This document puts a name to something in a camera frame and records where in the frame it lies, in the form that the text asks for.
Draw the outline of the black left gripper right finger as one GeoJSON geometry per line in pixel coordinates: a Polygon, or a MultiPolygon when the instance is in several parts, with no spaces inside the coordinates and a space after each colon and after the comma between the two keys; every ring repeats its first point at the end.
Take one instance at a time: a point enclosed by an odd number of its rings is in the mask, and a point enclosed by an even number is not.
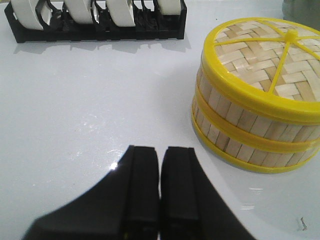
{"type": "Polygon", "coordinates": [[[162,240],[252,240],[203,171],[195,150],[169,147],[161,178],[162,240]]]}

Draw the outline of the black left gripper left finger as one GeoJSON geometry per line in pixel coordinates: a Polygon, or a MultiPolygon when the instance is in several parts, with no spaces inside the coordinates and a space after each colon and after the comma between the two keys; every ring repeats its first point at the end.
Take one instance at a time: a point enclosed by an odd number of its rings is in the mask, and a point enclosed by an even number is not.
{"type": "Polygon", "coordinates": [[[159,165],[153,147],[130,145],[117,167],[65,206],[36,219],[25,240],[156,240],[159,165]]]}

